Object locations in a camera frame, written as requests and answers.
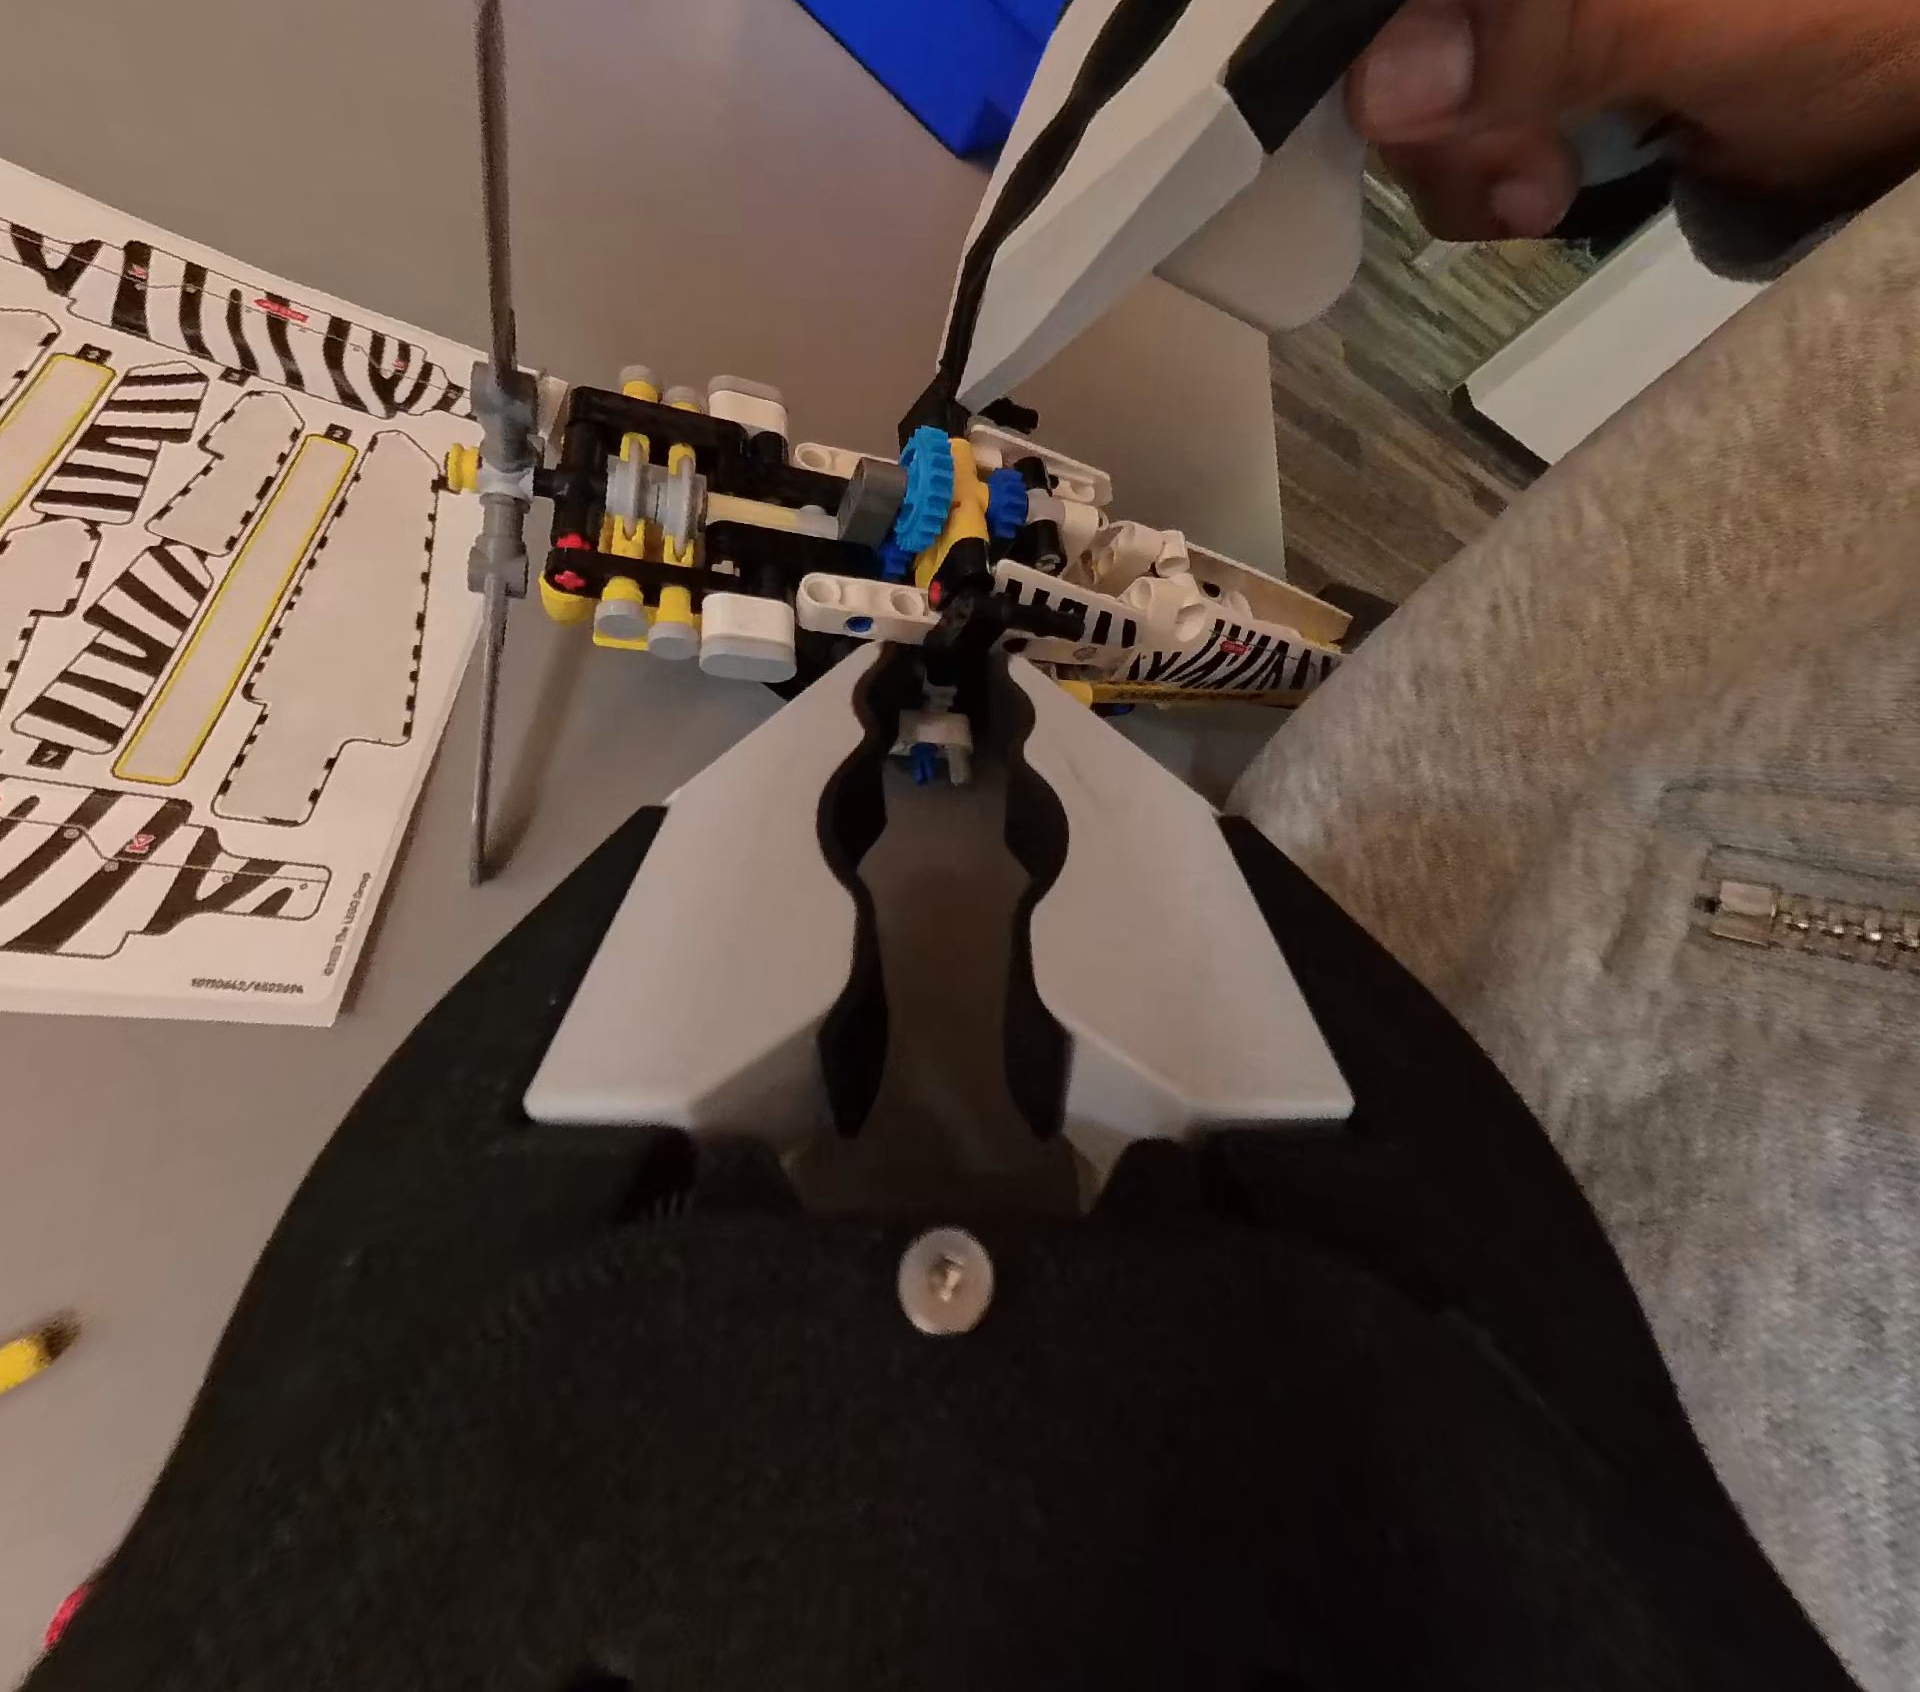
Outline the lego propeller plane model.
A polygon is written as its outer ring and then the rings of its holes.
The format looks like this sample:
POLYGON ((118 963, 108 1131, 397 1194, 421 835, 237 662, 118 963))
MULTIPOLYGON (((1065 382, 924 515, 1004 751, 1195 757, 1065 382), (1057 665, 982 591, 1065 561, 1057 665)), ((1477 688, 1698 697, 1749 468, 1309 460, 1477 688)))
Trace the lego propeller plane model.
POLYGON ((482 602, 468 876, 491 873, 498 694, 517 602, 595 647, 696 662, 795 697, 854 649, 900 665, 883 741, 916 783, 964 786, 978 747, 958 715, 906 707, 911 650, 978 621, 992 595, 1084 610, 1077 649, 997 645, 1100 712, 1288 711, 1342 665, 1348 615, 1174 528, 1118 523, 1103 470, 1045 448, 998 402, 943 413, 898 457, 797 445, 785 402, 747 381, 568 388, 520 364, 502 0, 474 0, 491 342, 472 369, 478 445, 445 460, 474 497, 468 586, 482 602))

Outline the pile of loose lego pieces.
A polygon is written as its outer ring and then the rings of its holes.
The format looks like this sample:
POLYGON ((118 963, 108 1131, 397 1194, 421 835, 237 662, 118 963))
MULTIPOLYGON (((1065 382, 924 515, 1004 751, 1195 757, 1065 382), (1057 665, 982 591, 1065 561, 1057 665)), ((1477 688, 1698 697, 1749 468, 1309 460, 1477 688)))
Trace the pile of loose lego pieces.
MULTIPOLYGON (((40 1321, 37 1328, 4 1338, 3 1395, 17 1393, 52 1371, 84 1336, 84 1319, 72 1310, 40 1321)), ((34 1661, 52 1652, 99 1580, 96 1572, 76 1578, 38 1634, 34 1661)))

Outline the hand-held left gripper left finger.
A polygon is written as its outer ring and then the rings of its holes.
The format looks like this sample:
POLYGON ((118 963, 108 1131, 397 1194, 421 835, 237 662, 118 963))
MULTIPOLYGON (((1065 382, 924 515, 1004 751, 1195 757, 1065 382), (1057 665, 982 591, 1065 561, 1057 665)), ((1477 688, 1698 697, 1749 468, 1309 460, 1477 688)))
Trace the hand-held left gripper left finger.
POLYGON ((852 1139, 877 1104, 885 995, 865 888, 823 807, 868 739, 857 649, 665 805, 525 1094, 541 1127, 852 1139))

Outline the zebra striped sticker sheet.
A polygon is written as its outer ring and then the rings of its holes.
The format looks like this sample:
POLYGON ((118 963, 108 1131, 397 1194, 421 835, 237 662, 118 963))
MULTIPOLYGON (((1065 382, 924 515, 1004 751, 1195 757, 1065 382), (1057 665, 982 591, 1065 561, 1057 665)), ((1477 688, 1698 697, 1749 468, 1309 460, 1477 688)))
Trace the zebra striped sticker sheet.
POLYGON ((480 601, 474 352, 3 170, 3 1007, 328 1027, 480 601))

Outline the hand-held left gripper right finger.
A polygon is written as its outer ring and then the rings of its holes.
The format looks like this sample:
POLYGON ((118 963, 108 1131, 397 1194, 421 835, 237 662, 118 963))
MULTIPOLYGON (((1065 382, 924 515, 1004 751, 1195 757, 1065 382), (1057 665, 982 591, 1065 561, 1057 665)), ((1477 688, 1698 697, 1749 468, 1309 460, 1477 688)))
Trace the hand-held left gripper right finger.
POLYGON ((1354 1094, 1213 807, 1022 656, 997 666, 994 717, 1025 875, 1004 1062, 1026 1128, 1134 1146, 1347 1121, 1354 1094))

